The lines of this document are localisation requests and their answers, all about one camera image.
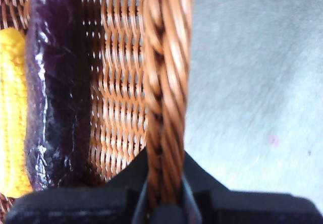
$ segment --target basket handle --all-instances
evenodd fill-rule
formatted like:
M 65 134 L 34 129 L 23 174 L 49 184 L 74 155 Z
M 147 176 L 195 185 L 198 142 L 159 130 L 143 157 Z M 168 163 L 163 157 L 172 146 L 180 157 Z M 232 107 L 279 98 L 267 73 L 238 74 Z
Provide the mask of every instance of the basket handle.
M 179 204 L 193 0 L 144 0 L 150 208 Z

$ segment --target yellow crocheted corn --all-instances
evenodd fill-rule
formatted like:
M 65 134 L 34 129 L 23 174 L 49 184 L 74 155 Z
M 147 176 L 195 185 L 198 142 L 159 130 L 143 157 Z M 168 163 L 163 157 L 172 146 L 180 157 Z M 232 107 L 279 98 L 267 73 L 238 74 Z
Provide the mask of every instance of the yellow crocheted corn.
M 0 30 L 0 193 L 18 198 L 32 191 L 25 173 L 27 91 L 24 36 Z

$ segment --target gray carpet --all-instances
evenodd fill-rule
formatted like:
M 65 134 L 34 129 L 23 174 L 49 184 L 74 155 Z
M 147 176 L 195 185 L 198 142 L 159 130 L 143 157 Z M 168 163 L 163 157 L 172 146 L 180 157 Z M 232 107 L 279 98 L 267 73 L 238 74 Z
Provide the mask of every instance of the gray carpet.
M 323 211 L 323 0 L 195 0 L 186 150 Z

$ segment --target eggplant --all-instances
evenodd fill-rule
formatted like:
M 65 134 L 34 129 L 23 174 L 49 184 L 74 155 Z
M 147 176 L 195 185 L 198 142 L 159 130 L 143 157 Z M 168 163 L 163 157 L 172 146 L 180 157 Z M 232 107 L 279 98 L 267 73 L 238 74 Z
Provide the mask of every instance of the eggplant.
M 35 191 L 78 185 L 90 136 L 81 0 L 31 0 L 26 37 L 26 169 Z

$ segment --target woven wicker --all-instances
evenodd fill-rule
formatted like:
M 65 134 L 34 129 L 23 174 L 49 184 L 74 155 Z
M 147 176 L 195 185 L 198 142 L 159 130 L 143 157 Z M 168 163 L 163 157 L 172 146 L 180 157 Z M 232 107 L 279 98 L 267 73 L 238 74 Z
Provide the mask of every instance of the woven wicker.
M 178 203 L 192 0 L 82 1 L 92 76 L 84 182 L 92 186 L 107 182 L 145 147 L 147 139 L 151 207 Z M 28 0 L 0 3 L 0 29 L 13 26 L 25 31 Z M 14 200 L 0 198 L 1 223 Z

